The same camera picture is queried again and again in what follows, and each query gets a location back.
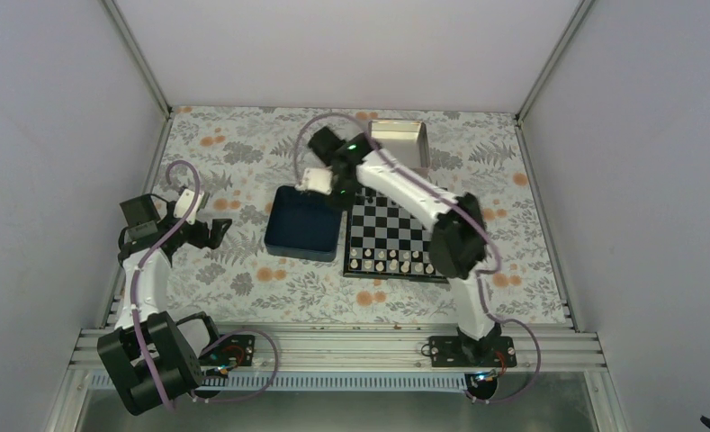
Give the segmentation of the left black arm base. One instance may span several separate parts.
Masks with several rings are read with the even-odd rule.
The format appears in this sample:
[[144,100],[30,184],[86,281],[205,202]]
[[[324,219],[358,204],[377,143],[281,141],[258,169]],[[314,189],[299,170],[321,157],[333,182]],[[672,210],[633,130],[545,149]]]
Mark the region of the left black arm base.
[[229,384],[231,373],[252,365],[255,344],[255,336],[235,335],[201,355],[202,386],[193,394],[204,399],[218,396],[220,388]]

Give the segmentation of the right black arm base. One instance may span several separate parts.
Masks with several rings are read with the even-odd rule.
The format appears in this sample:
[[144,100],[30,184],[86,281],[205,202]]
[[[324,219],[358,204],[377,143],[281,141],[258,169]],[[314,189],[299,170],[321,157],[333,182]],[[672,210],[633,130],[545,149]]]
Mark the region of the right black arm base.
[[419,349],[435,368],[471,368],[464,375],[469,398],[490,400],[499,387],[499,377],[517,366],[511,337],[488,335],[473,340],[460,332],[457,336],[433,336]]

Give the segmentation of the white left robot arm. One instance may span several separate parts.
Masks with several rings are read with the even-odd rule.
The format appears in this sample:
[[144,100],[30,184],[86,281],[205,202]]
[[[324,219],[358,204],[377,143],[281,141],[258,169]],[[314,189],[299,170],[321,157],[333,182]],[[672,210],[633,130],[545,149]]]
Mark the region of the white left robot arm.
[[127,221],[118,238],[124,296],[113,332],[97,342],[103,366],[132,415],[195,390],[202,382],[200,364],[216,362],[224,344],[206,313],[173,319],[165,303],[175,252],[185,244],[217,248],[232,221],[197,220],[204,195],[187,188],[167,203],[164,216],[154,197],[146,193],[120,204]]

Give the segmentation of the dark blue piece tray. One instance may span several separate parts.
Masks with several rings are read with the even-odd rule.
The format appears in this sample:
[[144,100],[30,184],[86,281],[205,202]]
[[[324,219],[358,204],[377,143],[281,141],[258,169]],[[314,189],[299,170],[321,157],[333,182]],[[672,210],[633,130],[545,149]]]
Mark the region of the dark blue piece tray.
[[275,191],[264,243],[276,257],[329,263],[337,256],[342,212],[329,207],[319,193],[290,185]]

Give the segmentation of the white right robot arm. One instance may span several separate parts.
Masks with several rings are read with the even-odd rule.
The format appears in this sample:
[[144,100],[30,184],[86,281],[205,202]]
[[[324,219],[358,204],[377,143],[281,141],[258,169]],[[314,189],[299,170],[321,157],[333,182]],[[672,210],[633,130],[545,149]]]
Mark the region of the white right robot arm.
[[451,286],[458,314],[456,353],[472,366],[482,366],[495,354],[494,339],[500,325],[483,304],[483,264],[493,257],[501,264],[497,248],[484,225],[478,199],[457,195],[431,184],[395,158],[368,134],[340,139],[328,127],[315,132],[309,149],[323,163],[308,168],[298,187],[326,196],[328,203],[349,209],[355,193],[366,187],[397,203],[417,219],[431,238],[428,258]]

